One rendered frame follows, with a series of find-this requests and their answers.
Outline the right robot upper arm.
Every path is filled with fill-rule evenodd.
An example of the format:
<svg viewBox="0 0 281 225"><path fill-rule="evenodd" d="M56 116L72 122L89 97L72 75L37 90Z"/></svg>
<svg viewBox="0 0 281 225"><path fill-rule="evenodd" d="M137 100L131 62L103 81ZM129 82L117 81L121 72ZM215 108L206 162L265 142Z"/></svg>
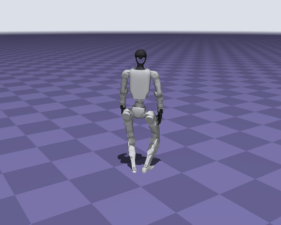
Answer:
<svg viewBox="0 0 281 225"><path fill-rule="evenodd" d="M150 74L151 74L151 77L154 79L153 80L153 83L155 86L154 95L156 97L162 96L161 83L160 83L160 78L159 78L158 72L150 70Z"/></svg>

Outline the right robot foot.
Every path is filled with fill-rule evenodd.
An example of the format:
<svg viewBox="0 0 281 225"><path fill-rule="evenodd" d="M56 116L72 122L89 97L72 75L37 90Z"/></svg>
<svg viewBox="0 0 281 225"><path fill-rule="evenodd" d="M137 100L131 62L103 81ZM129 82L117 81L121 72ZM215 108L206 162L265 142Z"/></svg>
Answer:
<svg viewBox="0 0 281 225"><path fill-rule="evenodd" d="M145 167L142 168L141 172L142 172L142 173L146 173L146 172L148 172L149 170L151 170L152 168L154 168L154 165L150 165L148 168L146 168L146 166L145 166Z"/></svg>

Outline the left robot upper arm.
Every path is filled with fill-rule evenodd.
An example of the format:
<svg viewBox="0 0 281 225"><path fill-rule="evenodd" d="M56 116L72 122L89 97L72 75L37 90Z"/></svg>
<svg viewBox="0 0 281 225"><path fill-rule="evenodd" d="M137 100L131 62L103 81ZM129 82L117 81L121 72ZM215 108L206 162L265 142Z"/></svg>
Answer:
<svg viewBox="0 0 281 225"><path fill-rule="evenodd" d="M122 75L121 75L120 93L122 93L122 94L128 93L128 88L126 88L126 86L127 86L127 82L128 82L129 72L130 72L130 70L124 70Z"/></svg>

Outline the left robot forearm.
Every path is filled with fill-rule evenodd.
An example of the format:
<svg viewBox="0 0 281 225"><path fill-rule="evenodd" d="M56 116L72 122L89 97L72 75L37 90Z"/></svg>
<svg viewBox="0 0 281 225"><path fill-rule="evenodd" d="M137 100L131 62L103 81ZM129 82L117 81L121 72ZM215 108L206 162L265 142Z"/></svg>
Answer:
<svg viewBox="0 0 281 225"><path fill-rule="evenodd" d="M123 107L125 107L126 106L126 94L120 93L119 96L120 96L120 105L123 105Z"/></svg>

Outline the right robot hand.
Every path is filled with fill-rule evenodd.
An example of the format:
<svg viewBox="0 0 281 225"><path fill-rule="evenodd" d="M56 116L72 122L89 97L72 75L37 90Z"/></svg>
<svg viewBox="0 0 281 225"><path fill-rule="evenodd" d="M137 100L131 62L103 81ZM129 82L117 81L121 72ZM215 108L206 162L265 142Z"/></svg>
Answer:
<svg viewBox="0 0 281 225"><path fill-rule="evenodd" d="M159 125L161 123L163 109L160 109L157 112L158 112L158 115L156 117L158 117L157 120L158 120L158 125Z"/></svg>

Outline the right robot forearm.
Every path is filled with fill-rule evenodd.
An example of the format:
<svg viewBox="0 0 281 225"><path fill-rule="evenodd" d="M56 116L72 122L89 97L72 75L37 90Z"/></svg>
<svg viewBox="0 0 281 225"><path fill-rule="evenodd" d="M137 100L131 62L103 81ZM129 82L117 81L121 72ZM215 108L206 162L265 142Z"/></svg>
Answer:
<svg viewBox="0 0 281 225"><path fill-rule="evenodd" d="M157 110L163 109L163 95L156 97L157 100Z"/></svg>

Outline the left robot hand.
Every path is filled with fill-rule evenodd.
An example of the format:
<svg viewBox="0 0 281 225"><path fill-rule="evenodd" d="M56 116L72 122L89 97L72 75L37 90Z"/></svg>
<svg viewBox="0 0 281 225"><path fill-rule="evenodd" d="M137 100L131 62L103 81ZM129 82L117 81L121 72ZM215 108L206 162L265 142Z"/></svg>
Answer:
<svg viewBox="0 0 281 225"><path fill-rule="evenodd" d="M121 109L121 114L123 113L123 111L125 110L126 106L123 107L123 105L120 105L120 109Z"/></svg>

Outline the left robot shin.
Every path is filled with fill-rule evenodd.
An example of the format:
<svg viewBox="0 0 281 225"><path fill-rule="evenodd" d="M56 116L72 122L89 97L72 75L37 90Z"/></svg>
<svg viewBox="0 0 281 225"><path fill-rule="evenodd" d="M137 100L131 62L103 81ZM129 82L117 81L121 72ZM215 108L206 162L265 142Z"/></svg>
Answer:
<svg viewBox="0 0 281 225"><path fill-rule="evenodd" d="M133 168L135 168L136 171L136 165L135 165L135 157L136 157L136 153L135 153L135 145L130 145L129 143L129 137L127 138L127 143L128 143L128 152L129 152L129 157L131 159L131 163L132 163L132 171Z"/></svg>

